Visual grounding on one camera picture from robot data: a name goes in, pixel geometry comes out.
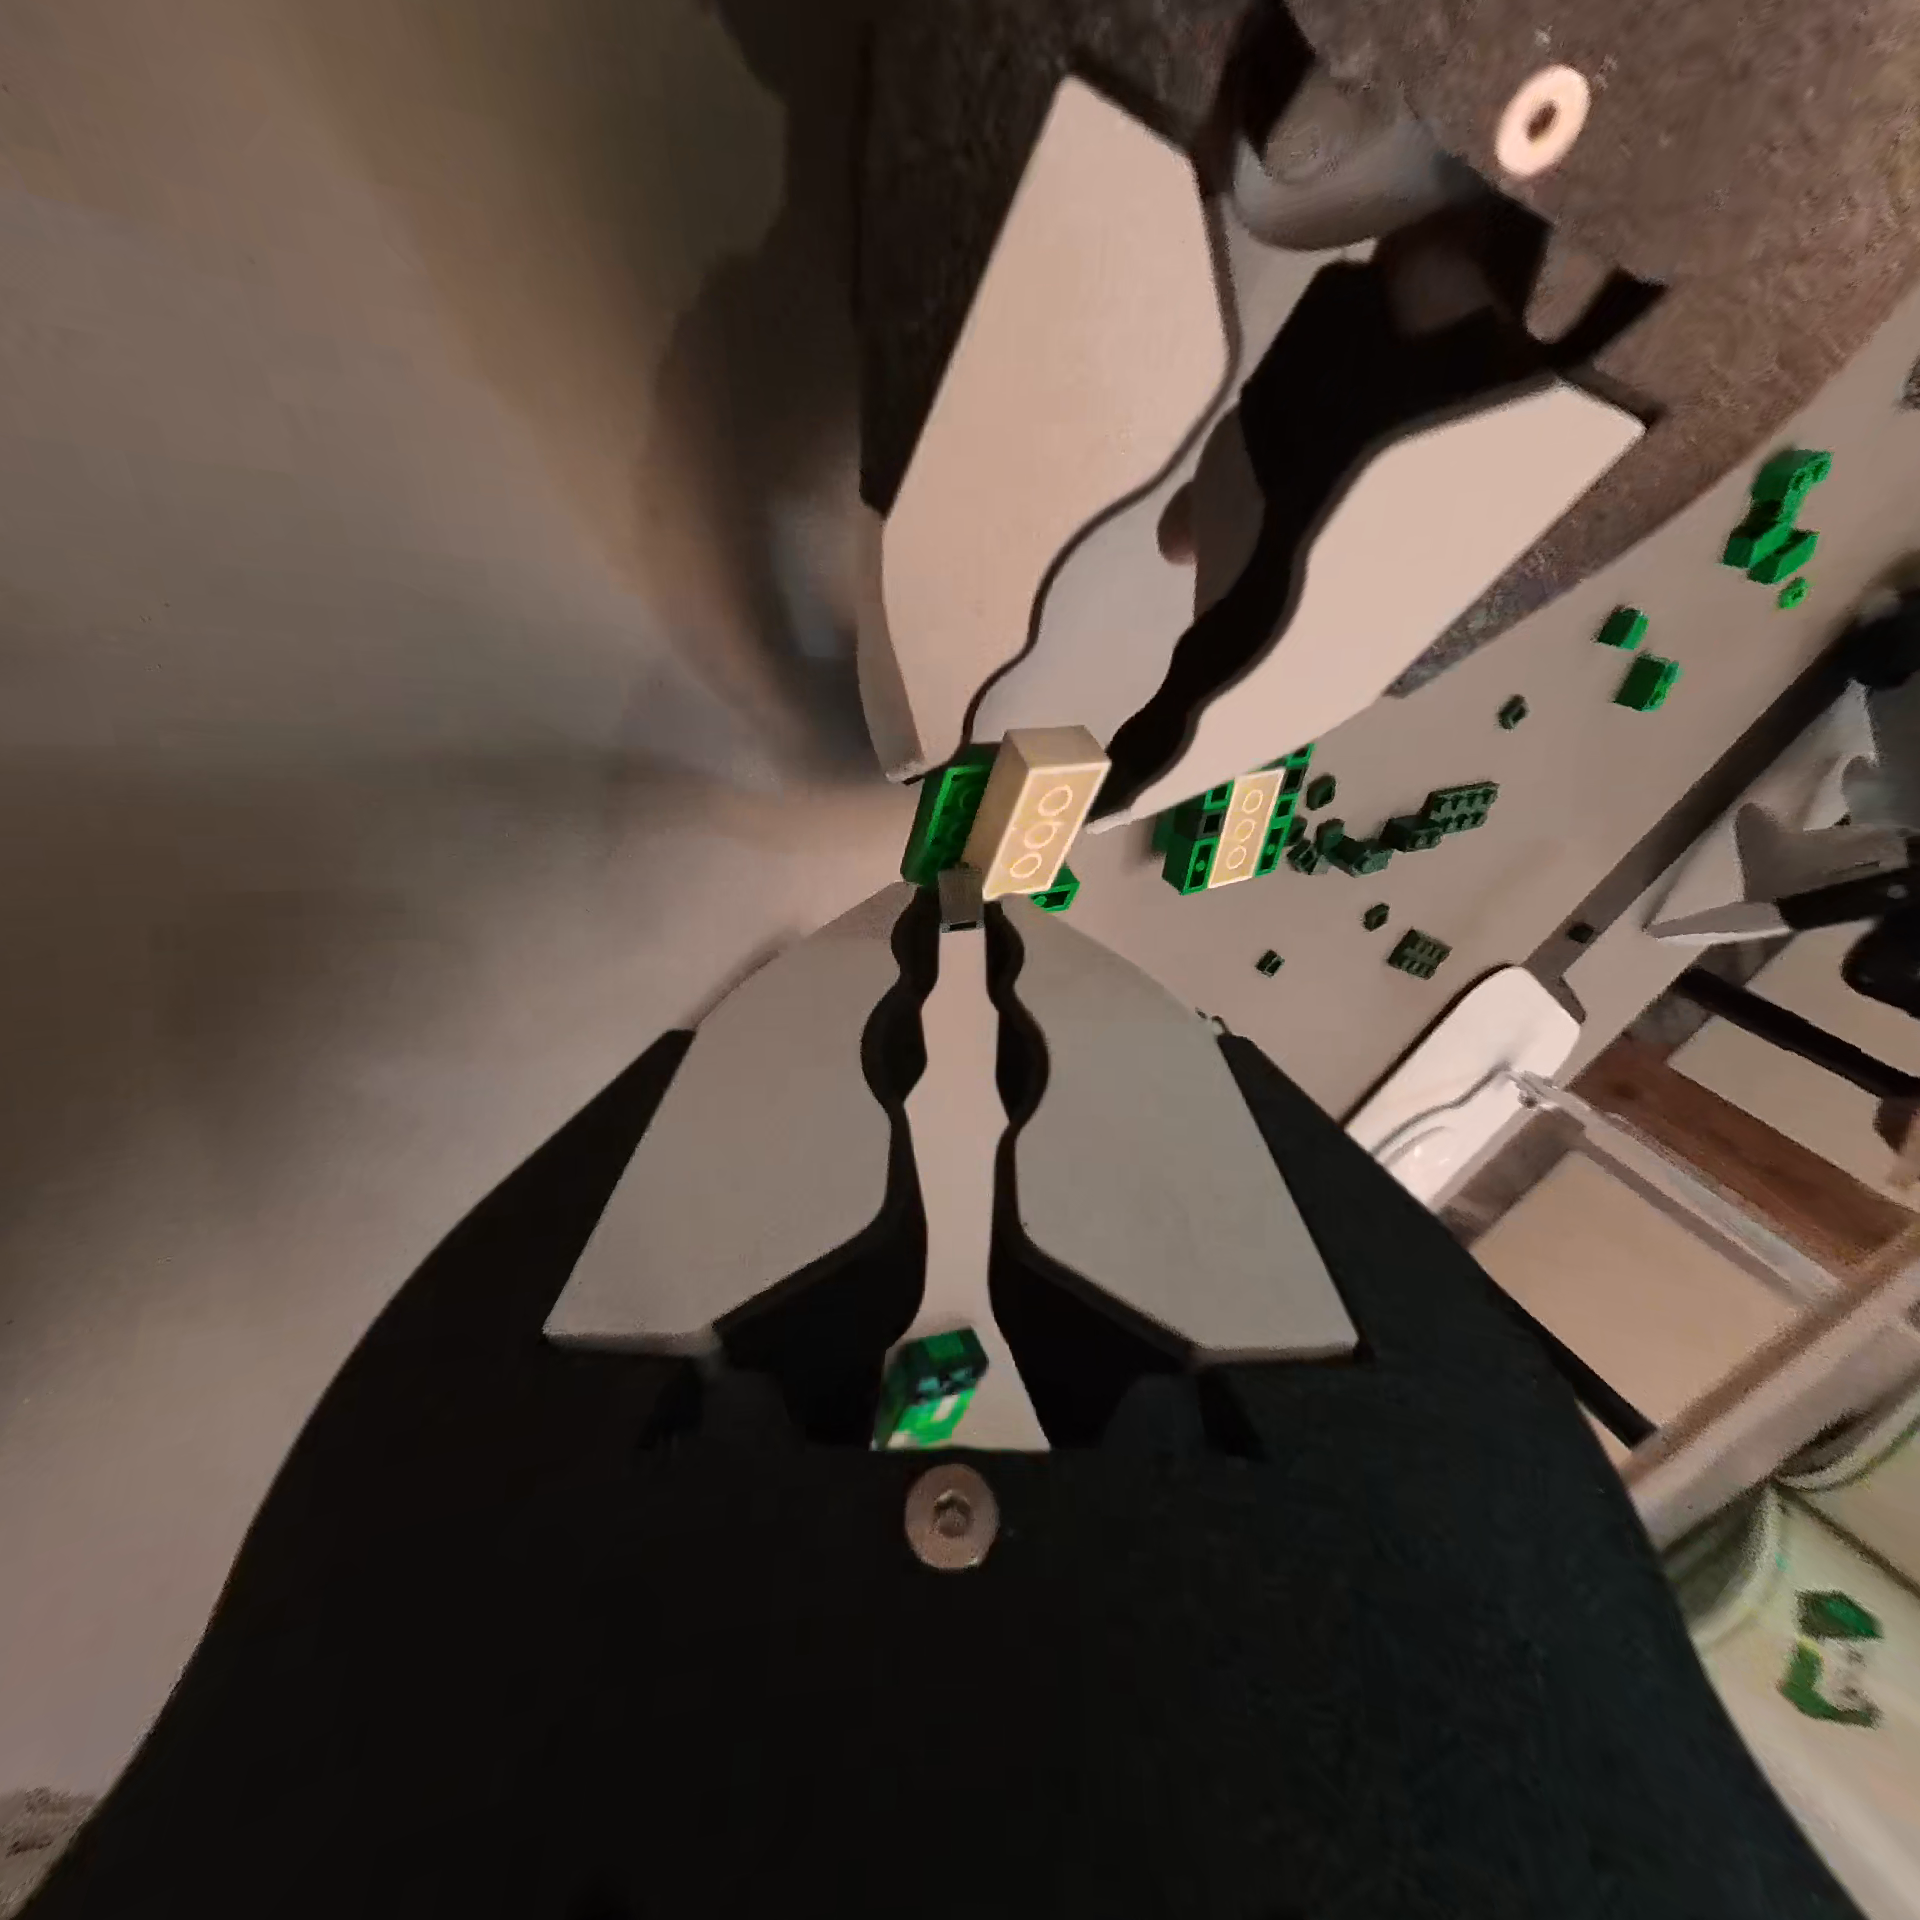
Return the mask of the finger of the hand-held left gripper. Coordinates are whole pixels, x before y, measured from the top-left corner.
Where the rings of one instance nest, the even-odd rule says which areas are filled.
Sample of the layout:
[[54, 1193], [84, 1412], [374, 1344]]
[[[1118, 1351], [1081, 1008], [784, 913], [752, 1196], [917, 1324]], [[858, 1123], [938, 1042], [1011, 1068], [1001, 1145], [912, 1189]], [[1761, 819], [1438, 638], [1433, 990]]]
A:
[[1111, 775], [1091, 832], [1134, 824], [1278, 748], [1316, 744], [1373, 707], [1645, 435], [1627, 408], [1554, 376], [1399, 438], [1309, 540], [1300, 590], [1253, 666], [1205, 702], [1168, 771], [1136, 798]]
[[869, 511], [858, 689], [887, 782], [956, 753], [1043, 584], [1157, 483], [1230, 369], [1202, 189], [1164, 136], [1059, 84], [892, 508]]

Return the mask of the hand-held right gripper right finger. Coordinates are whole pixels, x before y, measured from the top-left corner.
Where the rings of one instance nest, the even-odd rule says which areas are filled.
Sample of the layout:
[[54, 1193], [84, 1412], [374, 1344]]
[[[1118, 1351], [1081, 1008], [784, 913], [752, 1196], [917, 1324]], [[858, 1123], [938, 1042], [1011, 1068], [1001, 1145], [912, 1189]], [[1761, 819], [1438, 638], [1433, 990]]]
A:
[[1351, 1317], [1214, 1027], [1067, 919], [992, 906], [981, 1148], [995, 1332], [1017, 1365], [1091, 1365], [1019, 1328], [1038, 1278], [1173, 1362], [1355, 1356]]

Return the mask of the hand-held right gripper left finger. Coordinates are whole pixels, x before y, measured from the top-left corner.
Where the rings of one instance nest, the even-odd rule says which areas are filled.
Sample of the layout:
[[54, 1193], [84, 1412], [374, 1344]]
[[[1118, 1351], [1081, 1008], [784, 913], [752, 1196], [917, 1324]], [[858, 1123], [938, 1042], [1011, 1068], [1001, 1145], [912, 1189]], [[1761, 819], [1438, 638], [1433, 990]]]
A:
[[689, 1356], [736, 1310], [873, 1227], [903, 1095], [878, 1018], [905, 986], [894, 881], [748, 974], [695, 1031], [543, 1335]]

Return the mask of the person's left hand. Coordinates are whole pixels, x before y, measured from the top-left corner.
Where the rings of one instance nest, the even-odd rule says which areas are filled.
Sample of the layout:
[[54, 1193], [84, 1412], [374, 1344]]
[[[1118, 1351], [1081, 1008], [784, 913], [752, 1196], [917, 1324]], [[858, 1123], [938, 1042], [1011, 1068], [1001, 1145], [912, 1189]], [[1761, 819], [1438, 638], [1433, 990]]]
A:
[[1170, 565], [1232, 586], [1253, 561], [1264, 517], [1266, 497], [1236, 408], [1212, 428], [1195, 476], [1168, 497], [1159, 552]]

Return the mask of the open lego instruction booklet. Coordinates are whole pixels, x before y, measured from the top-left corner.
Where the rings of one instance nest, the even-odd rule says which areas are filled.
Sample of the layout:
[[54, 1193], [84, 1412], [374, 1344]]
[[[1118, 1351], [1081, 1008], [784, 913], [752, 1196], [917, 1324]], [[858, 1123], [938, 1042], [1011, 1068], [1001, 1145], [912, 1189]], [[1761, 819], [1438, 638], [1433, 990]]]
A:
[[1773, 1488], [1664, 1552], [1741, 1741], [1858, 1912], [1919, 1915], [1919, 1607]]

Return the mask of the book stand with white base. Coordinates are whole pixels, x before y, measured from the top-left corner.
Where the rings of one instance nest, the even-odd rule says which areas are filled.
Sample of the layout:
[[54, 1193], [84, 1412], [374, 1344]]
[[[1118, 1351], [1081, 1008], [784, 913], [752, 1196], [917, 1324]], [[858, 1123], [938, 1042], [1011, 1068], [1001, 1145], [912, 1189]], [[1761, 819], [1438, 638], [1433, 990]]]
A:
[[1679, 1216], [1794, 1319], [1672, 1424], [1648, 1428], [1591, 1365], [1561, 1355], [1583, 1405], [1629, 1445], [1624, 1477], [1656, 1545], [1677, 1545], [1917, 1389], [1917, 1219], [1866, 1191], [1810, 1219], [1810, 1154], [1627, 1043], [1563, 1088], [1581, 1026], [1527, 970], [1472, 988], [1351, 1118], [1351, 1138], [1440, 1212], [1519, 1125], [1549, 1114], [1640, 1198]]

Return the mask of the bright green lego pieces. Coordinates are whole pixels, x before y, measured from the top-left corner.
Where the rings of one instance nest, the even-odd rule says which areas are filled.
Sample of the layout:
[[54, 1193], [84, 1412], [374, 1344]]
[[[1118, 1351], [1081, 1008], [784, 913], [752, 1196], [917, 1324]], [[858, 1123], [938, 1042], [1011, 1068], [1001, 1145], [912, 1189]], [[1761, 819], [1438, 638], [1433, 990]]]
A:
[[[1725, 570], [1737, 570], [1750, 586], [1769, 591], [1780, 613], [1796, 611], [1810, 595], [1810, 559], [1821, 534], [1803, 517], [1833, 470], [1832, 449], [1777, 449], [1753, 472], [1746, 509], [1718, 554]], [[1648, 632], [1650, 614], [1640, 606], [1618, 606], [1595, 636], [1599, 648], [1625, 661], [1611, 703], [1634, 714], [1664, 709], [1682, 679], [1677, 659], [1650, 652]]]

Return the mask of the green lego assembly white brick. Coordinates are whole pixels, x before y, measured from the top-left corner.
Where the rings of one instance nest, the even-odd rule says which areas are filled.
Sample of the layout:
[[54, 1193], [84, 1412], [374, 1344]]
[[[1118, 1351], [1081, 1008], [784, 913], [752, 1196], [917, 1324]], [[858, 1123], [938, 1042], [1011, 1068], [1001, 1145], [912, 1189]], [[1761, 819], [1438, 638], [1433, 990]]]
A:
[[1159, 814], [1164, 883], [1193, 897], [1269, 876], [1296, 833], [1314, 755], [1309, 744]]

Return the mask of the spare hand-held gripper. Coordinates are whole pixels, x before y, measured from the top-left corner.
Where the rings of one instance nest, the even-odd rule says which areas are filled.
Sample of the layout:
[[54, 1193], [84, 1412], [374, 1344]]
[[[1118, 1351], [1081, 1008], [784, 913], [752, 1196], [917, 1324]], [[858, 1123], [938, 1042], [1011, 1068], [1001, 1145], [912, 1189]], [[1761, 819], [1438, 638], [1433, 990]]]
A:
[[1828, 778], [1837, 821], [1789, 826], [1755, 801], [1734, 814], [1737, 897], [1668, 913], [1648, 935], [1709, 949], [1858, 926], [1842, 979], [1862, 999], [1919, 1017], [1919, 590], [1869, 595], [1839, 638], [1850, 753]]

